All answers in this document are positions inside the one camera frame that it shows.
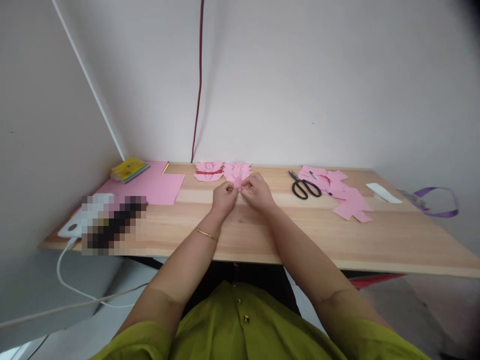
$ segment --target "red object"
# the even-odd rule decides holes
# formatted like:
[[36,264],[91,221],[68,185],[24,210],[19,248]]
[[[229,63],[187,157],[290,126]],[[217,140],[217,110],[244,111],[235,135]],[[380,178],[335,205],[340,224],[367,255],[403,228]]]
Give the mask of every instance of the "red object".
[[400,278],[404,276],[404,274],[395,274],[395,275],[378,275],[378,276],[369,276],[359,279],[352,279],[350,280],[351,284],[356,287],[357,290],[367,288],[372,284],[381,283],[387,280]]
[[215,172],[208,172],[208,171],[199,171],[195,170],[197,174],[203,174],[203,175],[213,175],[213,174],[220,174],[223,171],[223,169],[217,170]]
[[193,143],[191,145],[191,160],[190,164],[194,162],[194,148],[195,137],[197,136],[197,123],[199,121],[200,108],[200,94],[202,92],[202,33],[204,28],[204,0],[200,2],[200,45],[199,45],[199,68],[200,68],[200,83],[198,85],[198,100],[196,101],[196,116],[195,116],[195,130],[193,131]]

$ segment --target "gold bracelet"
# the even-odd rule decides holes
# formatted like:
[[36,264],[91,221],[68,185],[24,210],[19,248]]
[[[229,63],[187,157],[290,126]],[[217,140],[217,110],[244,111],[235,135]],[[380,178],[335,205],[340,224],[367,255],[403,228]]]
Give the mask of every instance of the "gold bracelet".
[[213,239],[213,241],[217,241],[217,239],[215,239],[212,235],[210,235],[209,233],[203,232],[198,227],[196,227],[195,230],[197,230],[199,233],[201,233],[203,235],[207,235],[209,238]]

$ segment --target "pink paper sheet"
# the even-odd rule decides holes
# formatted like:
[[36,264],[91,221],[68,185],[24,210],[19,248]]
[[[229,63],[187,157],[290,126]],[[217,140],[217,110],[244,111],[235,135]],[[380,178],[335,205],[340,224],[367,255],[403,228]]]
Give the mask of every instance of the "pink paper sheet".
[[363,211],[357,211],[353,214],[355,219],[357,219],[361,223],[368,223],[371,222],[373,219],[370,216],[367,216]]
[[[314,173],[318,179],[315,179],[312,174],[310,174],[310,171]],[[336,198],[340,203],[333,209],[333,212],[338,216],[345,220],[349,220],[353,216],[361,223],[372,221],[372,218],[364,213],[364,211],[373,211],[372,208],[358,189],[349,187],[342,182],[342,180],[348,178],[343,172],[339,170],[327,171],[322,168],[304,165],[298,177],[317,185],[324,195],[326,195],[326,189],[330,190],[332,197]]]
[[[215,173],[222,168],[223,161],[205,161],[196,164],[196,169],[205,173]],[[193,174],[198,181],[211,182],[218,181],[222,177],[222,173],[218,174]]]
[[223,165],[223,175],[228,181],[234,182],[240,175],[242,181],[250,176],[252,173],[252,164],[243,162],[230,162]]
[[149,204],[173,205],[184,181],[184,174],[162,174],[168,161],[145,161],[150,168],[123,184],[107,180],[96,192],[120,197],[145,196]]

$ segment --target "floor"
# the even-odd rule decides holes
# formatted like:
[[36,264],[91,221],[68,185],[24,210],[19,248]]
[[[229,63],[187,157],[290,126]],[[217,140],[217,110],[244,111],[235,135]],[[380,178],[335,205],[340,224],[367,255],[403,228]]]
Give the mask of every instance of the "floor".
[[[155,273],[156,270],[150,267],[126,260],[110,292],[113,294],[125,291],[148,282]],[[291,277],[289,280],[302,317],[323,331],[312,304]],[[140,293],[141,289],[112,300],[112,304],[134,303]],[[431,359],[440,360],[441,351],[454,349],[451,340],[415,296],[405,279],[397,278],[371,285],[361,290],[361,293],[401,336]],[[102,306],[91,318],[51,334],[31,359],[87,359],[110,341],[129,312],[130,308],[115,309]]]

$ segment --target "scissors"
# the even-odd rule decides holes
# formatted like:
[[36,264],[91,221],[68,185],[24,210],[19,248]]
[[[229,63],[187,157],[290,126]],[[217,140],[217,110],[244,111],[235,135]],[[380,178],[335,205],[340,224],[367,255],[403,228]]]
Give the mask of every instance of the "scissors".
[[[300,186],[300,183],[303,183],[303,185],[305,185],[305,187],[306,187],[306,189],[308,190],[308,192],[309,192],[310,194],[312,194],[314,197],[319,198],[319,197],[322,196],[322,192],[320,191],[319,187],[318,187],[317,185],[315,185],[313,182],[310,182],[310,181],[308,181],[308,180],[302,180],[302,179],[300,179],[300,178],[297,176],[297,174],[294,173],[293,171],[289,171],[288,173],[290,174],[290,176],[291,176],[292,178],[295,179],[295,182],[291,185],[291,190],[293,191],[293,193],[294,193],[298,198],[300,198],[300,199],[302,199],[302,200],[306,200],[306,199],[309,198],[309,195],[308,195],[307,192]],[[313,186],[313,187],[316,189],[317,193],[314,193],[314,192],[312,191],[312,189],[310,188],[309,185]],[[299,188],[300,191],[303,193],[304,196],[299,195],[299,193],[295,190],[295,187]]]

